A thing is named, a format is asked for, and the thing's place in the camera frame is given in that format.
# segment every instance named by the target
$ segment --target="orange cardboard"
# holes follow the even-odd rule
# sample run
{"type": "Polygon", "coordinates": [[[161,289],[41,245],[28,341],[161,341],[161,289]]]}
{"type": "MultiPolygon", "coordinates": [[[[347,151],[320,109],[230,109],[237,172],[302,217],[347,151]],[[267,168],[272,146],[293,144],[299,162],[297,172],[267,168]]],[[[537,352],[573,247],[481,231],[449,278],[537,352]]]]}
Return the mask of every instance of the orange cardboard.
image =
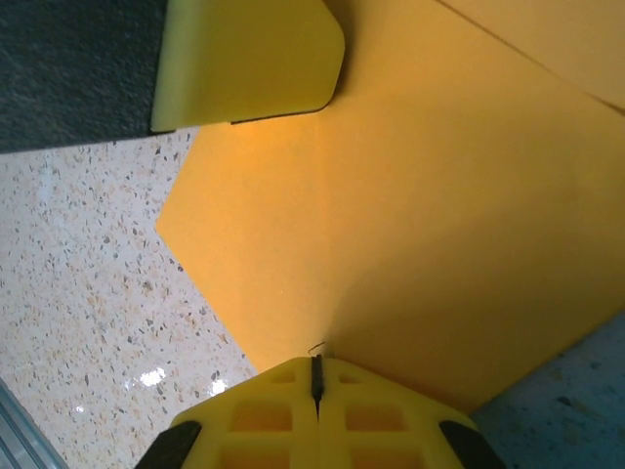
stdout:
{"type": "Polygon", "coordinates": [[[441,0],[556,75],[625,109],[622,0],[441,0]]]}
{"type": "Polygon", "coordinates": [[[625,119],[435,1],[328,4],[332,104],[202,128],[157,229],[259,371],[326,340],[472,410],[624,304],[625,119]]]}

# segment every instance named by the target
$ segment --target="rectangular hole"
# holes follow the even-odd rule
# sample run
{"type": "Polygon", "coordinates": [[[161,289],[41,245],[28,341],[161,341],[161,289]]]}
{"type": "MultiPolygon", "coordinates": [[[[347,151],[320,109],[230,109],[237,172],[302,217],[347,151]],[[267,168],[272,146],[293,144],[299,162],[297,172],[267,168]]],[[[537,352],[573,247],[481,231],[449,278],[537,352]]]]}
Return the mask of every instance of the rectangular hole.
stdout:
{"type": "Polygon", "coordinates": [[[291,408],[283,403],[240,403],[234,409],[232,432],[290,432],[291,408]]]}
{"type": "Polygon", "coordinates": [[[391,448],[352,448],[352,469],[425,469],[416,451],[391,448]]]}
{"type": "Polygon", "coordinates": [[[348,405],[345,426],[349,432],[401,432],[405,422],[395,405],[348,405]]]}
{"type": "Polygon", "coordinates": [[[289,469],[287,448],[227,448],[219,469],[289,469]]]}

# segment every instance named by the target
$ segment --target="yellow foam board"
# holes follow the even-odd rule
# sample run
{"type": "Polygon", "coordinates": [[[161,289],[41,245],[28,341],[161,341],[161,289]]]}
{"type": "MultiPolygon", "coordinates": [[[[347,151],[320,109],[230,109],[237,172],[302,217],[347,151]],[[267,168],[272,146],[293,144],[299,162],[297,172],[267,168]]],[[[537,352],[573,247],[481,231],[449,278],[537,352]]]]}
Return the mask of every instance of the yellow foam board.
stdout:
{"type": "Polygon", "coordinates": [[[622,0],[441,0],[585,92],[625,109],[622,0]]]}
{"type": "Polygon", "coordinates": [[[322,0],[170,0],[151,128],[318,110],[344,52],[322,0]]]}
{"type": "Polygon", "coordinates": [[[432,0],[328,2],[322,112],[201,129],[157,229],[263,371],[472,410],[625,300],[625,119],[432,0]]]}

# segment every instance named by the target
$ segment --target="blue-gray surface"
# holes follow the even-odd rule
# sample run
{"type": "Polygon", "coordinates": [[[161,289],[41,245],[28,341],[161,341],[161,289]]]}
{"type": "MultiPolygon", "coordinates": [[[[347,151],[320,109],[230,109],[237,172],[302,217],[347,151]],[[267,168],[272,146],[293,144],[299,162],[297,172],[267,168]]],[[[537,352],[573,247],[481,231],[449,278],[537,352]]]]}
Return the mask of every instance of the blue-gray surface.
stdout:
{"type": "Polygon", "coordinates": [[[509,468],[625,469],[625,313],[473,418],[509,468]]]}

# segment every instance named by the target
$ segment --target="speckled terrazzo floor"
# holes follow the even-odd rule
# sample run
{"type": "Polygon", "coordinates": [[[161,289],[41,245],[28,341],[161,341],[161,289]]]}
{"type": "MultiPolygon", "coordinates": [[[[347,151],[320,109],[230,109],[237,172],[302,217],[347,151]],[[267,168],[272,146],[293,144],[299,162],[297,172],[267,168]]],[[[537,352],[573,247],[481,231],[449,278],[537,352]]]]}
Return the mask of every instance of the speckled terrazzo floor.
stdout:
{"type": "Polygon", "coordinates": [[[193,137],[0,155],[0,375],[71,468],[254,372],[154,230],[193,137]]]}

